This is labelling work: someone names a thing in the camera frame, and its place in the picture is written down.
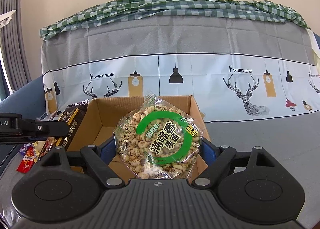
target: blue cushion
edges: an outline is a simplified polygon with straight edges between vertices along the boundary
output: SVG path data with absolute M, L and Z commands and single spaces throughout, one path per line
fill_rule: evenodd
M 216 160 L 216 154 L 213 148 L 209 146 L 209 143 L 203 142 L 201 144 L 200 155 L 208 166 Z
M 22 118 L 36 119 L 45 113 L 42 76 L 31 81 L 0 102 L 0 113 L 22 114 Z
M 36 119 L 45 113 L 42 76 L 0 102 L 0 113 L 22 114 L 22 118 Z M 21 145 L 0 144 L 0 176 Z
M 116 142 L 113 139 L 101 149 L 100 159 L 102 159 L 103 162 L 108 165 L 112 161 L 112 159 L 115 157 L 115 155 L 116 155 Z

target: deer antler print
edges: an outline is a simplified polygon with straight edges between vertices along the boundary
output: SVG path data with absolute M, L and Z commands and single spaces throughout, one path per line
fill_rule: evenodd
M 310 79 L 309 84 L 310 84 L 310 86 L 311 86 L 314 90 L 316 90 L 316 92 L 317 92 L 317 93 L 319 93 L 319 94 L 320 94 L 320 90 L 319 90 L 319 89 L 317 89 L 317 88 L 316 88 L 316 86 L 313 84 L 312 79 Z
M 121 83 L 120 83 L 120 86 L 117 88 L 117 84 L 111 79 L 111 81 L 112 81 L 112 83 L 114 84 L 114 89 L 112 90 L 112 92 L 110 93 L 110 89 L 109 89 L 109 87 L 107 87 L 108 88 L 108 93 L 106 93 L 106 94 L 104 94 L 103 96 L 104 97 L 109 97 L 109 96 L 112 96 L 112 95 L 114 95 L 115 93 L 117 93 L 119 90 L 120 90 L 120 88 L 121 88 L 121 86 L 122 86 L 122 81 L 121 81 Z
M 258 85 L 259 85 L 259 79 L 258 79 L 258 83 L 256 83 L 255 79 L 253 78 L 252 75 L 250 75 L 253 79 L 253 86 L 251 87 L 250 82 L 249 83 L 249 89 L 247 89 L 247 94 L 246 96 L 249 96 L 249 94 L 252 94 L 251 92 L 255 89 L 257 89 Z
M 122 86 L 122 81 L 121 81 L 119 87 L 117 87 L 117 84 L 116 84 L 112 79 L 110 79 L 110 80 L 111 80 L 112 83 L 114 84 L 114 89 L 112 90 L 112 92 L 110 92 L 110 89 L 109 89 L 109 87 L 107 86 L 108 93 L 105 93 L 105 94 L 103 95 L 104 97 L 109 97 L 109 96 L 112 96 L 112 95 L 118 93 L 118 91 L 120 90 L 120 88 L 121 88 L 121 86 Z M 97 94 L 93 93 L 93 91 L 92 91 L 92 90 L 93 90 L 93 87 L 91 87 L 90 92 L 89 92 L 89 90 L 88 90 L 88 87 L 90 86 L 91 81 L 89 82 L 89 84 L 88 84 L 85 88 L 84 88 L 84 85 L 83 85 L 82 89 L 83 89 L 83 92 L 84 92 L 86 95 L 92 97 L 92 99 L 95 99 L 95 98 L 98 98 L 98 97 L 97 97 Z
M 226 80 L 223 77 L 223 81 L 225 82 L 225 84 L 227 85 L 228 89 L 237 92 L 237 94 L 241 94 L 240 89 L 237 88 L 237 83 L 235 82 L 235 87 L 233 87 L 230 83 L 230 79 L 232 77 L 232 75 L 230 76 L 230 78 L 228 79 L 228 84 L 226 83 Z
M 91 81 L 89 82 L 89 84 L 88 84 L 85 88 L 84 88 L 84 85 L 83 85 L 83 87 L 82 87 L 83 92 L 84 92 L 86 95 L 92 97 L 92 99 L 98 98 L 97 95 L 92 92 L 93 87 L 91 87 L 90 92 L 89 92 L 89 90 L 88 90 L 88 87 L 90 86 Z

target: green checkered cloth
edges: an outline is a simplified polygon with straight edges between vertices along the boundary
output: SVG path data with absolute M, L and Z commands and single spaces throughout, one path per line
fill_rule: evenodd
M 211 16 L 267 22 L 291 21 L 308 28 L 304 19 L 290 7 L 270 1 L 233 0 L 115 0 L 97 5 L 40 29 L 46 40 L 60 32 L 103 24 L 142 19 L 148 16 Z

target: curtain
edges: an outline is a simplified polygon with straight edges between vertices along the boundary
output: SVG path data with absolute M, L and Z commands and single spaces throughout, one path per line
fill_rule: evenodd
M 7 82 L 5 81 L 4 72 L 2 70 L 2 66 L 0 65 L 0 102 L 10 96 L 10 91 L 8 89 Z
M 26 61 L 20 18 L 20 0 L 1 0 L 0 14 L 16 9 L 12 20 L 0 29 L 4 67 L 12 90 L 18 90 L 31 81 Z

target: yellow label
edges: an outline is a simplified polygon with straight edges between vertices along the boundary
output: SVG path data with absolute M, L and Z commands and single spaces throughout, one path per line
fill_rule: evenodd
M 69 121 L 68 121 L 68 123 L 67 123 L 69 126 L 70 126 L 73 118 L 75 118 L 75 116 L 76 116 L 76 114 L 78 113 L 78 111 L 79 111 L 79 108 L 77 108 L 77 109 L 75 110 L 75 112 L 73 113 L 73 115 L 70 117 L 70 119 L 69 119 Z M 58 142 L 56 143 L 56 146 L 59 146 L 59 144 L 61 143 L 62 139 L 63 139 L 63 137 L 60 137 L 60 138 L 58 139 Z
M 198 136 L 199 128 L 195 124 L 189 124 L 186 127 L 186 131 L 190 133 L 193 137 Z

